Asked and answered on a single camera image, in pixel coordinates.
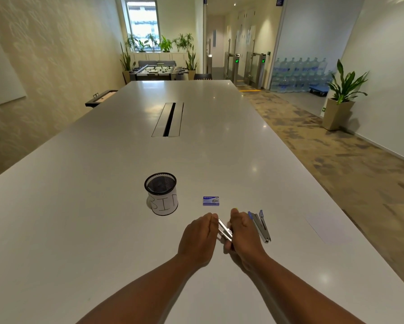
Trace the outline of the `stack of water bottles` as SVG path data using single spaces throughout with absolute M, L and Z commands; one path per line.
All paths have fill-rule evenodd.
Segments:
M 328 86 L 332 74 L 336 70 L 328 70 L 326 58 L 321 61 L 317 57 L 304 60 L 277 58 L 274 62 L 270 90 L 276 93 L 309 92 L 309 86 Z

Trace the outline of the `grey turnstile gate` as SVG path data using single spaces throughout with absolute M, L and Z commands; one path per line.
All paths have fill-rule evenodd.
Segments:
M 239 70 L 242 63 L 242 45 L 241 45 L 242 33 L 237 32 L 235 37 L 235 45 L 234 45 L 234 56 L 233 56 L 233 83 L 235 86 L 238 85 L 239 80 Z
M 224 79 L 233 80 L 233 64 L 234 64 L 234 54 L 231 53 L 231 39 L 228 39 L 228 46 L 224 56 Z
M 266 54 L 247 52 L 243 81 L 260 90 L 263 87 Z

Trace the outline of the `white low cabinet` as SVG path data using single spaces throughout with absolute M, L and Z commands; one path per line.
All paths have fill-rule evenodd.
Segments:
M 164 63 L 165 61 L 175 61 L 178 66 L 185 66 L 185 62 L 188 60 L 188 53 L 177 52 L 146 52 L 146 53 L 130 53 L 131 59 L 139 63 L 139 61 L 159 61 Z

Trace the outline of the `black mesh cup white label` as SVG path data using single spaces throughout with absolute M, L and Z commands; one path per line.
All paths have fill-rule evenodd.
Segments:
M 177 179 L 167 172 L 149 176 L 144 183 L 148 193 L 148 203 L 153 213 L 168 216 L 178 208 Z

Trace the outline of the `foosball table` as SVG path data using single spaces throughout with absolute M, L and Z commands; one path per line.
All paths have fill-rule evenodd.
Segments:
M 144 65 L 129 71 L 126 81 L 177 81 L 184 80 L 185 75 L 188 75 L 187 69 L 174 65 Z

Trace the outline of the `grey sofa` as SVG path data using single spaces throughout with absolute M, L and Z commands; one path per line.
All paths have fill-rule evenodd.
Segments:
M 177 66 L 176 62 L 174 60 L 139 60 L 138 65 L 139 67 L 143 67 L 146 65 L 166 65 L 166 66 Z

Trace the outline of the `blue and silver stapler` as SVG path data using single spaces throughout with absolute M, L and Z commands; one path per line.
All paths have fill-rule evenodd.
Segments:
M 263 210 L 260 210 L 259 213 L 248 212 L 249 218 L 253 221 L 261 240 L 268 244 L 271 242 L 271 237 L 267 225 L 265 223 Z

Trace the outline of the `snake plant in pot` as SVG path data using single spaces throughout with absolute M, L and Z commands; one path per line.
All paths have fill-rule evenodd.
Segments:
M 127 44 L 122 44 L 120 43 L 120 48 L 121 48 L 121 58 L 120 58 L 120 63 L 123 67 L 123 78 L 125 85 L 127 85 L 131 79 L 130 79 L 130 72 L 133 70 L 135 66 L 135 61 L 132 60 L 131 55 L 132 53 L 129 51 L 129 47 Z
M 195 74 L 197 71 L 197 66 L 198 62 L 195 60 L 195 52 L 194 52 L 194 46 L 191 45 L 191 48 L 188 50 L 188 60 L 186 60 L 186 67 L 188 70 L 188 79 L 189 80 L 194 80 L 195 79 Z

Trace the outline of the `black low side table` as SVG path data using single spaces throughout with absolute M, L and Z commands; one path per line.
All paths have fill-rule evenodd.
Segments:
M 95 108 L 100 105 L 102 102 L 107 100 L 109 97 L 114 95 L 118 90 L 107 90 L 102 93 L 96 93 L 93 98 L 85 103 L 85 106 L 88 108 Z

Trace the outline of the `person's left forearm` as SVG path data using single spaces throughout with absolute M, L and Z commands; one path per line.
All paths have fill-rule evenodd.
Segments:
M 177 254 L 118 290 L 76 324 L 159 324 L 179 290 L 211 258 Z

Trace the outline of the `person's right forearm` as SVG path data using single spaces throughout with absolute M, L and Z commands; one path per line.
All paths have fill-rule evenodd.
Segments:
M 365 324 L 267 254 L 239 256 L 291 324 Z

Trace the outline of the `person's right hand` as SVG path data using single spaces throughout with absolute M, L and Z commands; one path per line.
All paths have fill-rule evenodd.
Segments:
M 248 213 L 240 212 L 240 226 L 230 228 L 233 231 L 232 242 L 225 240 L 224 250 L 226 253 L 235 254 L 241 259 L 243 267 L 252 271 L 254 265 L 267 257 L 259 233 L 249 218 Z

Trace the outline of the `large potted plant beige planter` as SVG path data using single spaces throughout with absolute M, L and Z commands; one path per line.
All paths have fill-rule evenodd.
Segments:
M 327 98 L 321 112 L 323 115 L 322 127 L 328 131 L 340 129 L 340 126 L 350 114 L 358 94 L 367 96 L 366 92 L 361 92 L 359 89 L 367 81 L 369 72 L 365 72 L 359 77 L 356 76 L 355 71 L 345 74 L 344 66 L 340 59 L 337 61 L 336 68 L 340 81 L 337 81 L 334 74 L 331 75 L 332 81 L 328 83 L 328 87 L 333 92 L 333 95 Z

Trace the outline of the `person's left hand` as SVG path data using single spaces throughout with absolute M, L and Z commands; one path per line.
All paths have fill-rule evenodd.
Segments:
M 202 236 L 202 216 L 193 220 L 185 228 L 178 247 L 178 257 L 186 261 L 192 269 L 206 266 L 214 253 L 216 240 Z

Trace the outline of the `window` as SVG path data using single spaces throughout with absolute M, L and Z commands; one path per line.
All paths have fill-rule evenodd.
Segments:
M 156 35 L 160 43 L 160 30 L 156 1 L 126 1 L 130 33 L 138 40 L 146 40 L 149 33 Z

